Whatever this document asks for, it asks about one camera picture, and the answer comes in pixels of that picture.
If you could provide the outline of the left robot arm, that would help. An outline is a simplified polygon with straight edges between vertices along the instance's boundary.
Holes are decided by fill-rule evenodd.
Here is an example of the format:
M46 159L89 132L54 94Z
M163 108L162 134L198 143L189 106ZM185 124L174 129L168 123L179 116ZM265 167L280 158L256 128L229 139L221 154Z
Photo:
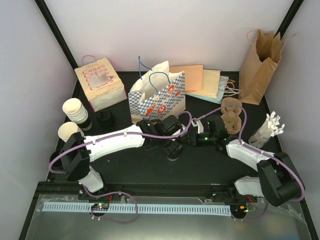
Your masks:
M185 130L176 116L167 118L144 119L130 127L111 133L83 136L73 133L66 141L60 153L68 152L60 160L66 180L79 182L97 200L103 199L108 192L101 175L93 169L91 163L103 156L131 148L150 149L161 147L169 159L177 159L182 144L173 138Z

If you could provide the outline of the blue checkered paper bag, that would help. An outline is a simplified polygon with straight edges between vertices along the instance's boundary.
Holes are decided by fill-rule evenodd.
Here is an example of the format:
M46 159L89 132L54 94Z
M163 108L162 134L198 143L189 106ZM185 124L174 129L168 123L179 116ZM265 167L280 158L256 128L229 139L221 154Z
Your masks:
M139 79L128 93L128 103L133 124L141 120L160 119L179 113L186 108L185 72L170 72L168 61L151 68L141 61L140 67L148 71L139 72Z

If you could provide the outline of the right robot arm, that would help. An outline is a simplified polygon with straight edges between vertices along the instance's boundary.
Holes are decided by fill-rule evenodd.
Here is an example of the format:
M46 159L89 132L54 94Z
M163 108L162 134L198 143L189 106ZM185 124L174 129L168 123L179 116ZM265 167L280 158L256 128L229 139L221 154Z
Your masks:
M214 146L217 151L238 160L255 170L257 177L243 176L228 187L228 198L234 202L250 195L265 198L272 206L278 207L302 196L304 185L284 152L272 153L256 149L239 140L236 135L228 134L220 119L207 121L209 131L188 131L183 143L192 147Z

